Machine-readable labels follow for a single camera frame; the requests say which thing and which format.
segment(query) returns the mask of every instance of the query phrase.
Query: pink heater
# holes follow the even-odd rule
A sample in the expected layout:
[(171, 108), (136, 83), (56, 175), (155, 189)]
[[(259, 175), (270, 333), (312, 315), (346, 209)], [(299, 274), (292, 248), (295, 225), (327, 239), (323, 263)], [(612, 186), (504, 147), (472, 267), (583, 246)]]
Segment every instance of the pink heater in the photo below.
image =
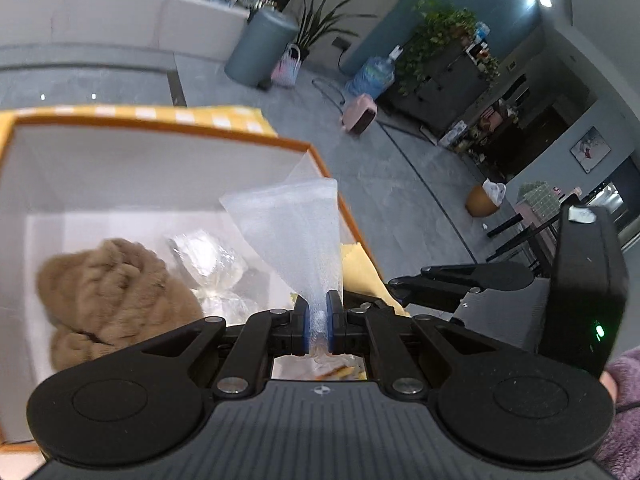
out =
[(378, 107), (369, 94), (356, 97), (342, 114), (342, 127), (352, 134), (361, 134), (376, 118)]

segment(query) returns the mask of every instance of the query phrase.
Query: brown fuzzy fabric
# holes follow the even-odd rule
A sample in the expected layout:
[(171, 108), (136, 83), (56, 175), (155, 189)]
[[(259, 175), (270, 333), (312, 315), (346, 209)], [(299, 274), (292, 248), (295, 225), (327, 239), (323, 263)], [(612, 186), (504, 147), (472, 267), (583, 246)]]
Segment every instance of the brown fuzzy fabric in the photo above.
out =
[(93, 251), (53, 257), (40, 269), (37, 287), (60, 322), (51, 341), (56, 370), (202, 317), (193, 293), (169, 275), (155, 253), (121, 238), (105, 240)]

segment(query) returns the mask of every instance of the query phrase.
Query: power outlet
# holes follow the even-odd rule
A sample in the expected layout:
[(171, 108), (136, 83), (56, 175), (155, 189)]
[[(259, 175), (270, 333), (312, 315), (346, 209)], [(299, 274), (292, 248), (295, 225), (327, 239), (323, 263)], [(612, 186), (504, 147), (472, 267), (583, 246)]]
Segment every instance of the power outlet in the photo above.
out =
[(345, 40), (344, 38), (341, 38), (340, 36), (336, 36), (335, 40), (333, 40), (331, 42), (331, 44), (336, 47), (339, 48), (341, 51), (346, 51), (349, 49), (349, 47), (351, 46), (351, 41)]

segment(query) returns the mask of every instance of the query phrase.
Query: purple sleeve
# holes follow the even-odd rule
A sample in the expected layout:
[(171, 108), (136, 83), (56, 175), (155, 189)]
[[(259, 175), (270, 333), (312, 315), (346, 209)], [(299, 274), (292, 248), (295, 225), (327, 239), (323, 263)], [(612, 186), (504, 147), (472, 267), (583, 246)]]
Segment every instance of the purple sleeve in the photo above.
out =
[[(640, 401), (640, 347), (608, 364), (618, 384), (617, 407)], [(615, 416), (596, 460), (619, 480), (640, 480), (640, 408)]]

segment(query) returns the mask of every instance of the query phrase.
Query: floor tile line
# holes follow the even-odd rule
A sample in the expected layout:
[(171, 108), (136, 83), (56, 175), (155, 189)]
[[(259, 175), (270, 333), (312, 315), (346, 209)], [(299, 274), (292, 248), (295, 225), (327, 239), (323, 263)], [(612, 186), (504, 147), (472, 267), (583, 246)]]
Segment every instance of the floor tile line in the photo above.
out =
[(456, 235), (458, 236), (458, 238), (460, 238), (460, 241), (462, 242), (462, 244), (464, 245), (466, 252), (469, 253), (469, 256), (471, 256), (471, 259), (474, 261), (474, 263), (478, 263), (478, 260), (476, 259), (476, 257), (473, 254), (473, 251), (471, 250), (471, 248), (469, 248), (469, 246), (467, 245), (467, 243), (465, 242), (465, 239), (462, 237), (462, 234), (460, 233), (460, 231), (458, 230), (458, 228), (456, 227), (455, 223), (453, 222), (453, 220), (451, 219), (451, 217), (449, 216), (449, 213), (447, 213), (446, 209), (444, 209), (444, 206), (442, 205), (442, 203), (440, 202), (440, 200), (438, 200), (438, 197), (436, 196), (436, 194), (433, 192), (433, 190), (431, 189), (431, 187), (429, 186), (429, 184), (427, 184), (427, 182), (423, 179), (422, 175), (420, 174), (420, 172), (418, 171), (418, 169), (413, 165), (413, 163), (409, 160), (409, 157), (406, 156), (406, 154), (404, 153), (404, 151), (400, 148), (400, 146), (398, 146), (398, 143), (396, 142), (396, 140), (391, 136), (391, 134), (387, 131), (387, 129), (385, 128), (385, 126), (383, 126), (381, 123), (378, 123), (378, 125), (380, 126), (380, 128), (382, 128), (382, 130), (384, 131), (384, 133), (386, 134), (386, 136), (389, 138), (389, 140), (391, 140), (391, 142), (393, 143), (393, 145), (396, 147), (396, 149), (401, 153), (402, 157), (404, 158), (404, 160), (406, 160), (407, 164), (412, 168), (412, 170), (414, 170), (414, 173), (417, 175), (417, 177), (420, 179), (420, 182), (422, 182), (424, 184), (424, 187), (427, 188), (427, 191), (429, 191), (429, 194), (433, 197), (433, 199), (436, 201), (436, 204), (438, 204), (438, 207), (440, 208), (440, 210), (442, 211), (443, 215), (445, 216), (445, 218), (447, 219), (447, 221), (449, 221), (449, 223), (451, 224), (451, 227), (453, 227), (453, 230), (456, 232)]

